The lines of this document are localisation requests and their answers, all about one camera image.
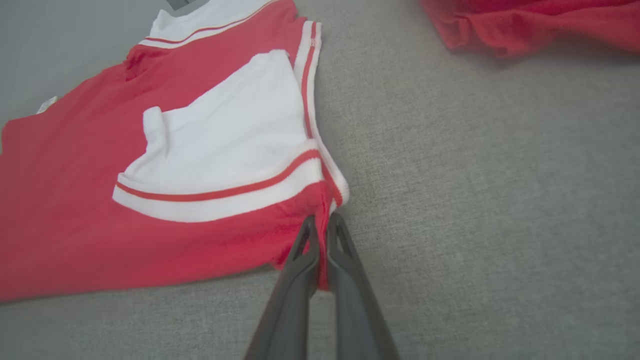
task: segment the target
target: folded shirt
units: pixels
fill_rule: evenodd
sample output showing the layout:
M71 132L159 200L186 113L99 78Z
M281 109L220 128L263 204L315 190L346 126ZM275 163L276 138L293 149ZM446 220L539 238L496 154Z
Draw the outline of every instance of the folded shirt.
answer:
M323 239L349 193L316 126L321 25L296 12L160 11L123 63L9 122L0 300L278 266L309 215Z

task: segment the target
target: gray fabric surface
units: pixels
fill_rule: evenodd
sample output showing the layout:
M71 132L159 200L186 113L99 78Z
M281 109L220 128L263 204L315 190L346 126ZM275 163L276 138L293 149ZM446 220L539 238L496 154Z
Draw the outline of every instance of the gray fabric surface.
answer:
M100 5L110 23L72 20L68 6L93 14L94 2L60 0L50 23L3 19L1 75L14 80L1 84L3 120L124 57L169 10L120 0ZM351 185L341 213L402 357L640 354L638 58L591 43L520 61L451 54L412 0L296 3L324 24L320 132ZM82 34L51 50L54 62L16 60L37 47L14 34L41 42L58 27ZM55 80L36 76L44 66ZM0 348L26 359L239 359L277 275L5 304ZM334 358L334 313L332 296L317 294L310 359Z

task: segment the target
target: red stripe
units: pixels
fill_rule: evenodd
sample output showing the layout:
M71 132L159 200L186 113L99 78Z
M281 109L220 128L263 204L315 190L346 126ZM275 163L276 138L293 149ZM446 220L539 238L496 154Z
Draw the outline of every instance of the red stripe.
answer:
M263 180L263 181L260 181L259 183L238 186L237 188L218 190L215 192L194 193L194 194L188 194L188 195L168 195L168 194L141 192L141 191L129 188L128 186L124 186L123 184L120 184L120 183L117 183L116 186L130 194L133 194L137 197L141 197L143 199L175 201L175 202L213 200L213 199L220 199L223 197L240 195L248 192L254 192L257 190L262 190L264 188L268 188L270 186L276 185L277 183L283 181L289 175L291 175L300 165L302 165L307 160L319 159L319 158L321 157L320 157L320 152L318 150L305 151L302 154L300 154L297 158L295 158L283 172L272 177L271 179Z
M305 64L305 70L302 73L302 102L305 107L305 125L307 127L307 137L313 139L314 135L311 132L311 120L309 119L309 104L307 83L309 78L309 69L311 69L311 62L313 61L314 50L316 49L316 22L311 25L311 44L309 46L309 52L307 54L307 63Z
M245 21L245 20L249 19L250 17L254 16L255 14L259 13L262 9L264 9L264 8L265 8L265 7L267 7L267 6L269 6L269 5L270 5L271 3L273 3L273 2L274 2L274 1L270 1L270 2L268 2L268 3L264 4L264 5L262 5L262 7L261 7L261 8L259 8L258 10L255 10L255 11L253 12L253 14L251 14L251 15L249 15L249 16L247 16L247 17L243 18L243 19L236 20L236 21L234 21L234 22L230 22L230 23L229 23L229 24L227 24L227 25L214 26L214 27L212 27L212 28L202 28L202 29L197 29L196 31L192 32L192 33L191 33L191 35L189 35L188 37L184 38L184 40L166 40L166 39L163 39L163 38L152 38L152 37L146 37L146 38L145 38L145 40L166 42L167 44L179 44L179 43L181 43L181 42L185 42L185 41L189 40L193 35L195 35L195 34L197 34L197 33L201 32L201 31L209 31L209 30L219 30L219 29L224 29L224 28L227 28L227 27L229 27L229 26L231 26L231 25L237 24L238 22Z

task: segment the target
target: white trim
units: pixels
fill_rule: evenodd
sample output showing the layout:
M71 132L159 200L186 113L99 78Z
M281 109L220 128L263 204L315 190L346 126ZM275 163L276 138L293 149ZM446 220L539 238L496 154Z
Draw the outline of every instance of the white trim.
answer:
M137 197L117 187L113 200L139 213L162 220L205 222L266 208L296 196L323 179L320 159L309 159L279 183L254 192L221 199L175 202Z
M181 17L173 17L168 12L160 10L149 37L171 42L146 38L139 42L139 45L175 49L232 29L276 1L278 0L209 0L193 12ZM216 29L199 31L205 28Z
M331 200L331 206L329 207L329 214L333 214L333 212L338 208L338 204L335 199Z
M293 75L296 77L296 80L298 80L298 87L300 87L300 90L302 90L302 76L305 72L307 55L309 54L309 47L311 46L311 27L313 26L313 23L313 21L305 21L302 25L302 37L300 38L296 61L293 64Z
M118 182L123 184L128 188L132 188L133 190L137 190L139 192L145 193L153 193L158 195L191 195L191 194L199 194L199 193L209 193L209 192L217 192L222 190L228 190L231 188L237 188L240 186L246 186L251 184L260 183L262 181L271 179L272 177L281 174L284 170L291 165L291 163L303 153L309 150L319 150L318 142L316 140L307 140L300 145L296 146L291 150L288 157L284 159L278 166L269 169L268 172L263 172L262 174L258 174L256 178L251 179L245 183L218 183L218 184L209 184L206 188L190 188L188 191L185 189L171 189L171 188L163 188L153 184L141 183L136 181L135 179L127 176L126 173L121 172L118 174Z
M315 85L315 78L316 78L316 69L318 66L318 57L320 55L320 48L322 46L321 33L322 33L322 24L320 22L317 22L316 37L312 44L314 45L314 52L311 57L311 66L309 68L309 74L307 78L307 109L309 112L309 122L311 125L311 133L319 143L319 150L320 150L320 154L324 159L324 164L329 170L329 173L331 174L331 177L333 178L335 185L338 187L338 191L340 191L340 195L342 196L341 205L344 205L349 200L349 185L347 184L347 180L344 178L344 175L342 175L342 172L340 171L338 166L335 164L333 158L331 157L331 154L329 154L329 151L324 146L324 143L320 138L320 132L318 131L317 122L316 122L316 104L314 102L314 87L315 87L314 85Z

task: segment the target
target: red cloth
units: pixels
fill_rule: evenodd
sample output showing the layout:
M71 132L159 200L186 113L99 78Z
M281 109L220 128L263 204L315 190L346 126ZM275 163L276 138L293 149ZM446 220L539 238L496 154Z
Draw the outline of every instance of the red cloth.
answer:
M323 239L335 187L330 181L266 208L199 223L148 217L111 198L118 173L145 152L146 109L187 106L255 54L272 49L287 50L292 64L304 61L305 83L312 84L313 57L299 59L307 56L299 49L306 41L309 54L319 51L317 23L312 37L303 38L305 18L296 12L291 0L275 1L240 25L213 28L219 32L214 36L166 49L136 45L125 62L86 80L45 112L10 121L0 156L0 301L162 286L277 266L310 214Z
M561 33L640 53L640 1L420 0L449 49L489 48L497 57L533 53Z

